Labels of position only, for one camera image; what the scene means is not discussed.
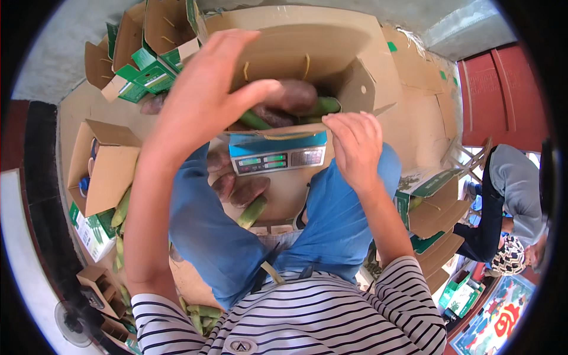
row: red door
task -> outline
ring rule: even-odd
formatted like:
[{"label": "red door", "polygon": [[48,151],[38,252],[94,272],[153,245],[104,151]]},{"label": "red door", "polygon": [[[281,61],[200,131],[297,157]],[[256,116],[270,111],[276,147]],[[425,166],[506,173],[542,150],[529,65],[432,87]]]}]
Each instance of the red door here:
[{"label": "red door", "polygon": [[493,137],[523,151],[539,152],[548,135],[540,91],[518,45],[458,62],[463,98],[464,146]]}]

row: purple sweet potato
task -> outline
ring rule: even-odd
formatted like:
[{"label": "purple sweet potato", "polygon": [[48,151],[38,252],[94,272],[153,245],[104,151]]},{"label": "purple sweet potato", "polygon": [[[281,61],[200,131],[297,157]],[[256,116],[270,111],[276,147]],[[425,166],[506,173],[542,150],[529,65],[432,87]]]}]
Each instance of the purple sweet potato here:
[{"label": "purple sweet potato", "polygon": [[281,110],[274,110],[263,104],[253,106],[251,109],[258,117],[273,128],[288,127],[294,125],[294,116]]},{"label": "purple sweet potato", "polygon": [[279,82],[282,89],[271,93],[262,102],[266,107],[296,114],[309,111],[316,105],[318,92],[310,83],[296,79],[283,79]]},{"label": "purple sweet potato", "polygon": [[236,180],[237,174],[230,172],[221,175],[221,177],[215,180],[213,185],[211,185],[221,202],[229,202],[229,197],[231,196],[231,192],[233,192]]},{"label": "purple sweet potato", "polygon": [[218,172],[231,163],[229,152],[215,150],[207,153],[207,171],[210,173]]},{"label": "purple sweet potato", "polygon": [[268,187],[270,187],[270,178],[253,177],[235,190],[231,196],[231,203],[237,208],[247,208]]},{"label": "purple sweet potato", "polygon": [[162,110],[164,106],[164,102],[166,101],[166,97],[168,96],[168,92],[164,92],[161,94],[157,94],[150,100],[144,102],[142,107],[140,108],[140,113],[143,115],[157,115]]}]

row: white striped t-shirt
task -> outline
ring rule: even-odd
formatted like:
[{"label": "white striped t-shirt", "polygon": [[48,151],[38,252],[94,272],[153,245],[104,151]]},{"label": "white striped t-shirt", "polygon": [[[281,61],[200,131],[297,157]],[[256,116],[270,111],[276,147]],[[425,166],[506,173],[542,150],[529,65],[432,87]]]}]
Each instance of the white striped t-shirt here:
[{"label": "white striped t-shirt", "polygon": [[446,329],[415,258],[393,261],[375,295],[336,275],[314,272],[265,284],[224,313],[209,339],[172,301],[132,297],[138,345],[153,354],[442,354]]}]

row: blue jeans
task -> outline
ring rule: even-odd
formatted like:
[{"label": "blue jeans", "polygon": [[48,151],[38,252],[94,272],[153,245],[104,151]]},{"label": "blue jeans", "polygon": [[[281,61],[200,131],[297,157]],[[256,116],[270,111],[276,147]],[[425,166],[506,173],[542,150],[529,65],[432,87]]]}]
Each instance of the blue jeans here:
[{"label": "blue jeans", "polygon": [[[206,144],[181,166],[170,203],[169,237],[179,254],[193,264],[225,309],[250,292],[270,250],[253,233],[239,227],[207,183]],[[395,151],[383,144],[377,172],[391,198],[400,178]],[[277,271],[325,271],[354,282],[373,237],[355,191],[337,169],[335,159],[315,174],[307,199],[308,224],[291,248],[274,263]]]}]

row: digital scale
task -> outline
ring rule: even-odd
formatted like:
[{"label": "digital scale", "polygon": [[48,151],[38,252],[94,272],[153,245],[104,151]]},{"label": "digital scale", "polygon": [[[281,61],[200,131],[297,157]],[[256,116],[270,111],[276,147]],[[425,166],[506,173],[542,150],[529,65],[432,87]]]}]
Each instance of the digital scale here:
[{"label": "digital scale", "polygon": [[283,140],[232,134],[229,154],[238,176],[271,173],[322,165],[326,143],[325,132]]}]

